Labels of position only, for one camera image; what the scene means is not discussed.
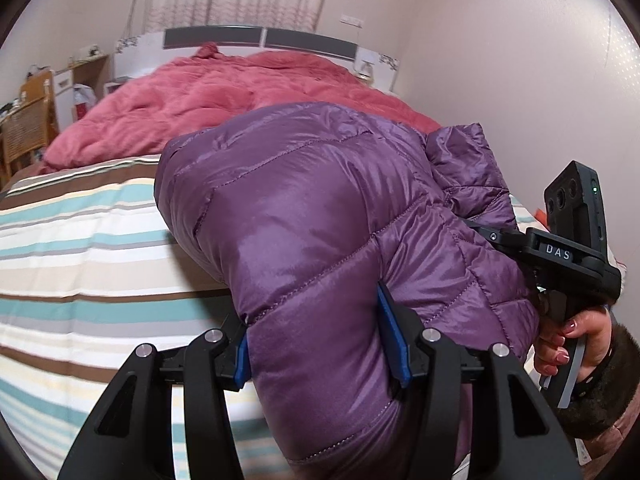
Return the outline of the right hand painted nails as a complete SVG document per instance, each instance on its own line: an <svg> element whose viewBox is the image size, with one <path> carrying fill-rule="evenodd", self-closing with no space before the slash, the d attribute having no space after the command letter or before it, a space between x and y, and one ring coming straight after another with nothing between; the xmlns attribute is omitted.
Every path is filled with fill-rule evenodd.
<svg viewBox="0 0 640 480"><path fill-rule="evenodd" d="M608 354L612 330L611 315L605 307L583 310L564 325L543 316L534 343L535 370L541 376L555 376L570 362L568 343L584 338L585 351L577 375L577 381L583 382Z"/></svg>

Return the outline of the dark fuzzy sleeve forearm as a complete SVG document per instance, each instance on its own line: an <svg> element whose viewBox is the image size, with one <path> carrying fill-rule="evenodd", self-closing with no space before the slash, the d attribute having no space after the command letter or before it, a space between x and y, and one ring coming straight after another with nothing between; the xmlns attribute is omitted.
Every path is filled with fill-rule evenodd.
<svg viewBox="0 0 640 480"><path fill-rule="evenodd" d="M580 312L564 335L587 337L570 405L555 416L567 437L584 442L586 479L639 477L639 345L608 310Z"/></svg>

